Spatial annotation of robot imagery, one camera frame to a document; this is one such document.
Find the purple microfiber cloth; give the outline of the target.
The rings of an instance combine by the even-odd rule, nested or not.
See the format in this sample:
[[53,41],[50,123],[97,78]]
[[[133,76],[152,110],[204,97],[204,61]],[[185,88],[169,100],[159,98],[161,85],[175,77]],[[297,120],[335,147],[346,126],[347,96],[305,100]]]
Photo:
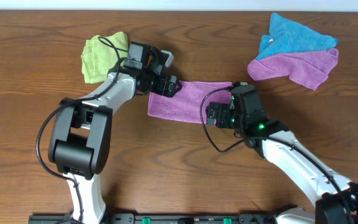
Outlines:
[[231,82],[182,82],[182,89],[174,97],[168,98],[151,93],[147,114],[151,117],[196,123],[206,121],[206,107],[209,103],[231,102],[231,94],[224,90],[213,93],[207,100],[203,98],[213,90],[231,86]]

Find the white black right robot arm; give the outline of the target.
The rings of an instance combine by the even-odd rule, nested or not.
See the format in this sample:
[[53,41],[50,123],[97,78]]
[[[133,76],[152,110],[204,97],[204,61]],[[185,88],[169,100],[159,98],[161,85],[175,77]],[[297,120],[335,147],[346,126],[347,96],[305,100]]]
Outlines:
[[210,103],[200,117],[204,126],[233,129],[247,147],[291,178],[315,208],[313,213],[289,208],[274,223],[358,223],[358,183],[325,165],[279,120],[268,119],[264,110],[222,103]]

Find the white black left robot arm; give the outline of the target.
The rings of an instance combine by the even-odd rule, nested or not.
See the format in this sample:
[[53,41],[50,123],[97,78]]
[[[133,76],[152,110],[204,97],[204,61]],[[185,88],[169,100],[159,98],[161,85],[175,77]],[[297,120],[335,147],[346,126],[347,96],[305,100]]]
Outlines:
[[114,68],[107,79],[80,99],[64,98],[56,109],[48,159],[68,181],[73,199],[73,219],[100,223],[106,211],[100,173],[111,142],[112,117],[127,101],[148,92],[168,98],[182,88],[175,76],[149,69]]

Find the folded green cloth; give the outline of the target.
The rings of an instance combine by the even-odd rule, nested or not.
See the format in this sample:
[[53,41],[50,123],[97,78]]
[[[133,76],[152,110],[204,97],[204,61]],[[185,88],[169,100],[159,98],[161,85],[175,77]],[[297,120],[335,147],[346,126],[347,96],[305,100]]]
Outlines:
[[[119,58],[124,60],[127,57],[129,44],[127,35],[124,32],[117,32],[107,36],[119,53]],[[103,44],[98,35],[86,40],[81,54],[82,74],[85,83],[94,84],[104,82],[108,76],[108,70],[113,68],[117,62],[117,55],[113,48]]]

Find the blue cloth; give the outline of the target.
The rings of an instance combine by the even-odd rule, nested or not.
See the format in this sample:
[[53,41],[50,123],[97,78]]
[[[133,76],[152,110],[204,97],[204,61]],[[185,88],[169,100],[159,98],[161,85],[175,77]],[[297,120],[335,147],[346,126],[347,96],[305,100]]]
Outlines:
[[269,34],[260,41],[256,60],[279,54],[328,50],[337,46],[338,40],[320,34],[303,24],[291,21],[273,12],[270,16]]

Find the crumpled purple cloth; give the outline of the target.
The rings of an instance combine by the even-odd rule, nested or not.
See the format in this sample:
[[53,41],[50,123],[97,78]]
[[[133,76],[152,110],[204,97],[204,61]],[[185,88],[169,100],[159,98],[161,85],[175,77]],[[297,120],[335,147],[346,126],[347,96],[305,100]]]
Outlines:
[[320,51],[279,53],[263,59],[254,59],[247,71],[255,80],[288,77],[291,81],[311,90],[324,83],[338,63],[335,48]]

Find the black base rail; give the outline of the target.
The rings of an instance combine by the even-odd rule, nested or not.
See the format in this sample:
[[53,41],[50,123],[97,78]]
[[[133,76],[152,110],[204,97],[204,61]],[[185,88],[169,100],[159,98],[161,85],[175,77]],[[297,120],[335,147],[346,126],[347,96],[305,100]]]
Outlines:
[[277,224],[275,215],[242,213],[239,215],[135,215],[115,213],[101,219],[103,224]]

